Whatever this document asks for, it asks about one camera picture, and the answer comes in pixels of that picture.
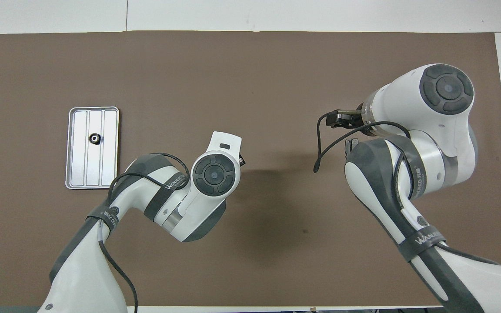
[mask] black nut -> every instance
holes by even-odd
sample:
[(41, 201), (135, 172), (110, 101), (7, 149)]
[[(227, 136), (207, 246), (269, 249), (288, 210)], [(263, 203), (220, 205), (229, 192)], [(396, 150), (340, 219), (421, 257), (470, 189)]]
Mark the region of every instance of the black nut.
[(90, 141), (91, 144), (99, 145), (102, 142), (102, 136), (99, 133), (91, 133), (90, 136), (88, 136), (88, 141)]

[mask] brown mat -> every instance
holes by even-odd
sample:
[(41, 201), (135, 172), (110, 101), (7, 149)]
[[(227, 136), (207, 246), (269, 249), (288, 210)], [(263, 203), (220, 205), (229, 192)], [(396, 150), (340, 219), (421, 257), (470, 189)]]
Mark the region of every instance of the brown mat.
[[(214, 130), (243, 138), (242, 180), (205, 238), (177, 242), (134, 210), (110, 238), (141, 305), (438, 304), (352, 195), (343, 145), (312, 173), (320, 115), (436, 62), (473, 81), (481, 153), (470, 180), (415, 204), (452, 247), (501, 263), (493, 34), (0, 34), (0, 305), (42, 304), (54, 260), (105, 197), (64, 186), (68, 111), (89, 106), (121, 110), (121, 171), (154, 151), (192, 164)], [(344, 133), (322, 131), (324, 144)]]

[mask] black wire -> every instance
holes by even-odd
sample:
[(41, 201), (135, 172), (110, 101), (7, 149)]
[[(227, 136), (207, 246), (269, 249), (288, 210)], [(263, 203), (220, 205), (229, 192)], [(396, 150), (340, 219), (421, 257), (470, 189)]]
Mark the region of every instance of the black wire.
[[(177, 186), (175, 188), (175, 190), (179, 190), (179, 189), (185, 187), (189, 183), (189, 178), (190, 178), (189, 169), (187, 168), (187, 166), (185, 165), (185, 163), (183, 163), (183, 161), (181, 161), (181, 159), (179, 159), (175, 155), (172, 155), (172, 154), (169, 154), (169, 153), (163, 153), (163, 152), (154, 152), (154, 153), (150, 153), (150, 154), (163, 155), (165, 157), (171, 158), (171, 159), (179, 162), (183, 166), (183, 168), (185, 169), (185, 172), (187, 173), (187, 178), (185, 179), (185, 182), (183, 182), (182, 184), (180, 184), (179, 186)], [(121, 178), (126, 177), (126, 176), (138, 176), (138, 177), (142, 177), (142, 178), (145, 178), (145, 179), (151, 181), (152, 183), (154, 183), (154, 184), (156, 184), (156, 185), (158, 185), (160, 187), (163, 186), (163, 184), (161, 182), (155, 180), (154, 178), (151, 178), (150, 176), (148, 176), (146, 174), (135, 173), (135, 172), (123, 173), (123, 174), (115, 177), (111, 181), (110, 188), (107, 191), (107, 198), (105, 200), (105, 205), (106, 206), (111, 205), (111, 197), (113, 196), (113, 188), (114, 188), (115, 184)], [(103, 240), (98, 240), (98, 244), (100, 245), (100, 250), (102, 251), (102, 253), (106, 257), (107, 261), (109, 261), (111, 263), (111, 265), (114, 267), (114, 269), (117, 270), (117, 272), (119, 272), (119, 274), (121, 275), (121, 277), (123, 277), (123, 279), (125, 281), (127, 281), (127, 284), (129, 284), (129, 287), (131, 287), (131, 291), (133, 292), (133, 297), (135, 298), (135, 313), (137, 313), (138, 307), (139, 307), (139, 299), (137, 297), (137, 290), (135, 290), (135, 285), (133, 285), (133, 282), (131, 282), (131, 280), (127, 277), (127, 274), (125, 274), (125, 272), (121, 269), (121, 267), (119, 267), (119, 265), (113, 260), (113, 258), (111, 257), (111, 255), (108, 253), (106, 247), (104, 246)]]
[(332, 112), (328, 112), (324, 115), (322, 115), (319, 119), (318, 119), (318, 123), (316, 123), (316, 136), (318, 137), (318, 155), (320, 156), (320, 152), (322, 152), (322, 148), (320, 148), (320, 122), (322, 121), (322, 119), (324, 117), (327, 117), (328, 115), (330, 115)]
[(391, 125), (391, 126), (397, 127), (398, 129), (400, 129), (401, 131), (403, 131), (405, 133), (405, 136), (407, 138), (411, 138), (411, 134), (409, 133), (409, 131), (405, 127), (403, 127), (401, 124), (390, 122), (390, 121), (379, 121), (379, 122), (374, 122), (374, 123), (370, 123), (370, 124), (366, 124), (366, 125), (362, 125), (360, 127), (357, 127), (356, 129), (354, 129), (354, 130), (350, 131), (349, 133), (346, 133), (342, 137), (339, 137), (338, 139), (336, 139), (334, 142), (332, 142), (330, 145), (328, 145), (328, 147), (326, 149), (324, 149), (324, 151), (322, 153), (320, 153), (320, 150), (321, 150), (320, 149), (320, 132), (318, 132), (318, 152), (319, 153), (318, 153), (318, 159), (316, 159), (316, 163), (314, 163), (313, 172), (315, 172), (315, 173), (318, 172), (318, 169), (320, 168), (320, 160), (326, 154), (326, 152), (328, 152), (328, 150), (330, 150), (333, 146), (335, 146), (340, 141), (344, 140), (345, 138), (351, 136), (354, 133), (357, 133), (359, 131), (362, 131), (364, 129), (368, 129), (368, 128), (376, 126), (376, 125)]
[[(153, 153), (150, 153), (150, 154), (159, 154), (159, 155), (163, 155), (165, 157), (169, 157), (177, 162), (179, 162), (183, 168), (185, 169), (185, 172), (187, 173), (187, 178), (185, 179), (185, 182), (183, 182), (182, 184), (180, 184), (179, 186), (175, 187), (175, 190), (180, 190), (181, 188), (184, 188), (188, 183), (189, 183), (189, 178), (190, 178), (190, 173), (189, 173), (189, 169), (187, 168), (187, 166), (185, 165), (185, 163), (183, 163), (183, 161), (181, 161), (178, 157), (176, 157), (175, 155), (172, 155), (172, 154), (168, 154), (168, 153), (163, 153), (163, 152), (153, 152)], [(113, 188), (115, 186), (115, 184), (123, 177), (125, 176), (138, 176), (138, 177), (142, 177), (142, 178), (146, 178), (147, 180), (151, 181), (152, 183), (158, 185), (158, 186), (163, 186), (163, 184), (157, 180), (155, 180), (154, 178), (151, 178), (150, 176), (146, 175), (146, 174), (141, 174), (141, 173), (135, 173), (135, 172), (128, 172), (128, 173), (123, 173), (117, 177), (115, 177), (112, 181), (111, 181), (111, 184), (110, 184), (110, 188), (109, 190), (107, 191), (107, 198), (105, 200), (105, 204), (106, 206), (109, 206), (111, 204), (111, 198), (113, 196)]]
[[(397, 202), (399, 203), (399, 205), (401, 207), (403, 207), (403, 205), (401, 204), (401, 200), (400, 200), (400, 197), (399, 197), (399, 192), (398, 192), (398, 189), (397, 189), (397, 174), (398, 174), (398, 171), (399, 171), (399, 168), (401, 166), (401, 162), (405, 159), (405, 155), (403, 152), (400, 153), (399, 157), (397, 158), (397, 164), (395, 166), (395, 169), (394, 169), (394, 176), (392, 176), (392, 192), (395, 196), (395, 198), (397, 199)], [(473, 254), (469, 254), (469, 253), (466, 253), (466, 252), (463, 252), (463, 251), (459, 251), (459, 250), (456, 250), (456, 249), (453, 249), (453, 248), (450, 248), (444, 244), (441, 244), (440, 242), (435, 244), (435, 246), (439, 247), (440, 249), (444, 250), (444, 251), (447, 251), (447, 252), (450, 252), (451, 254), (455, 254), (457, 256), (461, 256), (461, 257), (465, 257), (465, 258), (469, 258), (473, 261), (478, 261), (478, 262), (483, 262), (483, 263), (487, 263), (487, 264), (493, 264), (493, 265), (501, 265), (500, 263), (497, 263), (495, 261), (492, 261), (492, 260), (489, 260), (487, 258), (483, 258), (483, 257), (479, 257), (479, 256), (476, 256), (476, 255), (473, 255)]]
[(131, 287), (131, 291), (133, 292), (133, 297), (135, 298), (135, 312), (137, 313), (138, 308), (139, 308), (139, 299), (137, 297), (137, 290), (135, 289), (135, 285), (133, 285), (133, 282), (127, 277), (127, 274), (119, 267), (119, 265), (113, 260), (109, 252), (107, 252), (106, 247), (104, 246), (103, 240), (98, 240), (98, 244), (100, 245), (100, 250), (106, 256), (107, 261), (111, 263), (111, 265), (114, 267), (115, 270), (123, 277), (125, 281), (127, 281), (127, 284), (129, 284), (129, 287)]
[(473, 261), (483, 262), (483, 263), (492, 264), (492, 265), (501, 265), (500, 263), (498, 263), (496, 261), (492, 261), (492, 260), (489, 260), (487, 258), (479, 257), (479, 256), (476, 256), (476, 255), (473, 255), (473, 254), (468, 254), (466, 252), (459, 251), (459, 250), (450, 248), (448, 246), (445, 246), (445, 245), (443, 245), (441, 243), (437, 243), (436, 246), (439, 247), (442, 250), (445, 250), (445, 251), (449, 252), (449, 253), (453, 253), (453, 254), (455, 254), (457, 256), (469, 258), (469, 259), (471, 259)]

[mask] gray joint cap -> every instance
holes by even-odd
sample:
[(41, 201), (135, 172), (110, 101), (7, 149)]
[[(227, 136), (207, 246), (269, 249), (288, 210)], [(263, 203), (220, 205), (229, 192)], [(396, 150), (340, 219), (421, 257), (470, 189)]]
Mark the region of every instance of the gray joint cap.
[(426, 105), (445, 115), (461, 113), (473, 102), (473, 84), (469, 77), (460, 69), (445, 64), (427, 67), (419, 89)]
[(193, 180), (203, 194), (221, 196), (235, 182), (235, 166), (225, 155), (207, 155), (195, 166)]

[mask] robot end effector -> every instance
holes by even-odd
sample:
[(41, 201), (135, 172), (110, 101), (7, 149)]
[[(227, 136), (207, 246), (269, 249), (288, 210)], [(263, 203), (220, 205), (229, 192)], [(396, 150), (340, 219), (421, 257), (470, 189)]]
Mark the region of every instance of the robot end effector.
[[(441, 154), (446, 174), (441, 188), (463, 182), (473, 174), (477, 142), (468, 124), (473, 101), (473, 84), (463, 71), (450, 65), (430, 64), (374, 91), (356, 110), (327, 113), (326, 125), (357, 128), (390, 121), (411, 131), (413, 141), (422, 140), (415, 133), (427, 134)], [(369, 136), (403, 134), (391, 125), (362, 128)], [(348, 140), (346, 152), (354, 145), (356, 142)]]

